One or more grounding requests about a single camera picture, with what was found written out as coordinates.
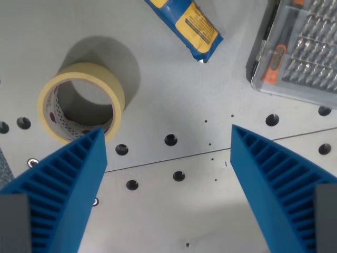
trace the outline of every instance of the tape roll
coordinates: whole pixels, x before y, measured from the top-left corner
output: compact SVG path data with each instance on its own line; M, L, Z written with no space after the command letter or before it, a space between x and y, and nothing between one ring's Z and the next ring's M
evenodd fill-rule
M59 103L61 84L80 80L101 88L110 98L112 117L102 125L85 126L68 119ZM38 99L38 117L46 131L62 143L69 143L98 127L104 128L105 140L111 139L121 125L125 106L123 89L113 73L93 63L75 63L60 71L42 89Z

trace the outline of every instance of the bolt hole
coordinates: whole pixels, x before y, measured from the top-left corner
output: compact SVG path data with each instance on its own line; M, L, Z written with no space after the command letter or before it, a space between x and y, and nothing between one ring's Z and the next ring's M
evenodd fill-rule
M320 116L328 116L331 113L331 109L328 107L321 106L318 109L318 113Z
M182 172L182 171L176 171L174 174L173 174L173 179L177 182L181 182L185 179L185 173Z
M276 126L280 121L280 118L278 115L276 114L270 114L266 119L265 119L265 123L270 126L270 127L274 127Z
M98 198L95 198L95 199L94 199L94 203L93 203L93 207L98 206L99 203L100 203L99 199L98 199Z
M164 139L165 144L168 146L174 146L178 142L178 138L174 134L169 134Z
M126 155L128 153L128 147L124 144L118 144L116 146L116 153L119 155Z
M7 123L0 121L0 133L5 134L9 132L9 126Z
M126 187L130 190L130 191L134 191L137 190L138 188L138 182L135 180L130 180L126 183Z
M330 144L323 144L321 145L319 148L318 148L318 152L321 154L321 155L326 155L326 154L329 154L331 151L331 145Z
M34 165L37 165L38 164L38 160L35 159L35 158L30 158L28 161L27 161L27 164L30 168L32 168Z
M16 120L16 124L18 125L19 128L23 130L27 130L31 127L31 121L25 117L18 118Z

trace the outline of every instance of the metal surface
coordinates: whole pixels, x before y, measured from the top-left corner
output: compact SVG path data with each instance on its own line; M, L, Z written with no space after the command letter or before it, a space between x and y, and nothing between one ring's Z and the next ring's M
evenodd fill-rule
M337 175L337 130L277 143ZM327 155L318 152L323 143L332 146ZM224 150L106 173L79 253L268 253L229 160ZM129 191L129 180L139 188Z
M9 132L0 134L0 146L13 174L61 147L40 124L37 99L75 61L105 65L126 94L121 128L107 143L107 171L229 148L232 123L271 139L337 127L334 111L322 118L318 106L255 92L245 79L267 0L197 3L226 32L207 64L142 0L3 2L0 121ZM265 119L274 113L280 122L269 127ZM32 123L27 130L16 125L22 116ZM177 137L174 147L164 142L168 134ZM118 144L127 155L116 153Z

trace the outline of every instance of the plastic case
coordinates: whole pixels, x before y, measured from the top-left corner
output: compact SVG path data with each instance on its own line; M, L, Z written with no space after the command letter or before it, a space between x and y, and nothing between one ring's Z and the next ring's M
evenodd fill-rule
M270 6L268 25L260 27L264 36L255 41L260 50L254 46L254 64L251 59L247 64L252 87L337 108L337 1L286 0Z

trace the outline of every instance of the orange handle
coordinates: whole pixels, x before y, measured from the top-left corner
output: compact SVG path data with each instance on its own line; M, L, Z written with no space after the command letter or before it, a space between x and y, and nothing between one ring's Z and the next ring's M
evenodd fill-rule
M277 76L279 75L279 70L282 65L284 56L286 53L285 45L277 45L274 51L274 55L270 61L267 71L261 78L262 82L269 84L276 84Z

